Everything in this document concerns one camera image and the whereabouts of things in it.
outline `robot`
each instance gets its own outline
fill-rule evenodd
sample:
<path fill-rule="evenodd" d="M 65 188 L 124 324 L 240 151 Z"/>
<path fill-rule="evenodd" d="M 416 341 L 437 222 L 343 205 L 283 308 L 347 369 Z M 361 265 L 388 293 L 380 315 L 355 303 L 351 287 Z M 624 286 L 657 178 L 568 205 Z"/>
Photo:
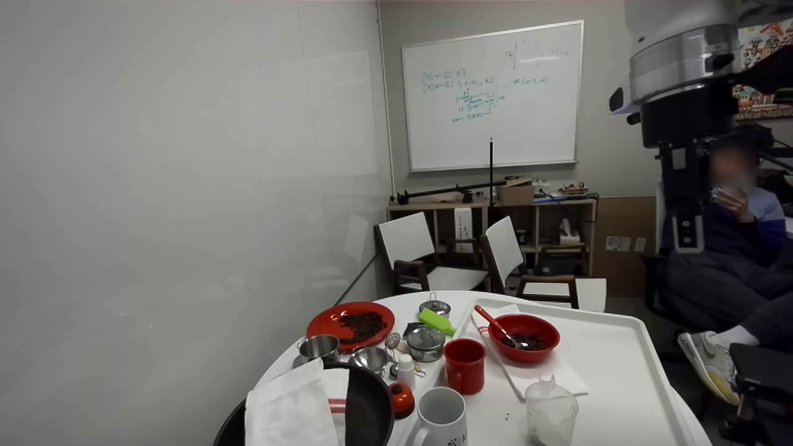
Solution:
<path fill-rule="evenodd" d="M 707 139 L 751 139 L 771 147 L 768 130 L 737 130 L 737 84 L 793 104 L 793 47 L 737 70 L 737 30 L 793 17 L 793 0 L 624 0 L 634 38 L 626 86 L 610 110 L 642 123 L 646 149 L 660 151 L 665 209 L 673 250 L 702 252 L 698 147 Z"/>

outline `sneaker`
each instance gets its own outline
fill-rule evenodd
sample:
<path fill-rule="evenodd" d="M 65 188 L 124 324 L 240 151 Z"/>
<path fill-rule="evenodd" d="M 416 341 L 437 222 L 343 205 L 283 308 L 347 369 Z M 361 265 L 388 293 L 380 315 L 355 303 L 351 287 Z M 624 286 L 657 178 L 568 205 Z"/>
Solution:
<path fill-rule="evenodd" d="M 712 341 L 713 331 L 681 331 L 676 344 L 697 369 L 698 380 L 727 405 L 739 406 L 742 396 L 733 388 L 737 364 L 728 346 Z"/>

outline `cabinet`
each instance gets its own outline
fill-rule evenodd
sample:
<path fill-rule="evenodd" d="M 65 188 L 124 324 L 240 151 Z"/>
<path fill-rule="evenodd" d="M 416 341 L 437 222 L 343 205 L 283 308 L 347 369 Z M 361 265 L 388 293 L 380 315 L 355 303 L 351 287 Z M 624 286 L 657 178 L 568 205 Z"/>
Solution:
<path fill-rule="evenodd" d="M 532 203 L 433 203 L 414 200 L 407 205 L 392 205 L 392 219 L 407 214 L 426 214 L 429 231 L 437 244 L 437 252 L 474 258 L 465 246 L 457 244 L 454 210 L 470 209 L 474 237 L 479 240 L 491 222 L 502 216 L 514 219 L 517 244 L 530 265 L 546 265 L 552 272 L 592 276 L 594 267 L 594 226 L 597 226 L 597 196 L 563 199 L 563 200 L 532 200 Z M 563 219 L 580 234 L 577 244 L 559 240 Z"/>

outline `spoon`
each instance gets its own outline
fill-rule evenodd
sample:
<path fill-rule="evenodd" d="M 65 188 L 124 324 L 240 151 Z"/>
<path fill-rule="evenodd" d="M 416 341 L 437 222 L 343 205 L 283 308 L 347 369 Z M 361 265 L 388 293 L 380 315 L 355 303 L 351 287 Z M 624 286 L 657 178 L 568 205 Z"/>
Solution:
<path fill-rule="evenodd" d="M 505 327 L 501 327 L 488 310 L 483 310 L 481 304 L 474 304 L 474 310 L 486 318 L 515 350 L 530 350 L 527 341 L 515 340 L 511 331 L 505 331 Z"/>

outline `red cup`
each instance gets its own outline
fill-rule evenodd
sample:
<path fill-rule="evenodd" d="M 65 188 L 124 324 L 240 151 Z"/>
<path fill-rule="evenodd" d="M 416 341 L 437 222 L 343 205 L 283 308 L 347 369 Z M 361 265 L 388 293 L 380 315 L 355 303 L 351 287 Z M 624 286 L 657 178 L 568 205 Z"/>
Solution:
<path fill-rule="evenodd" d="M 460 393 L 475 393 L 486 384 L 486 346 L 475 340 L 454 340 L 444 346 L 447 384 Z"/>

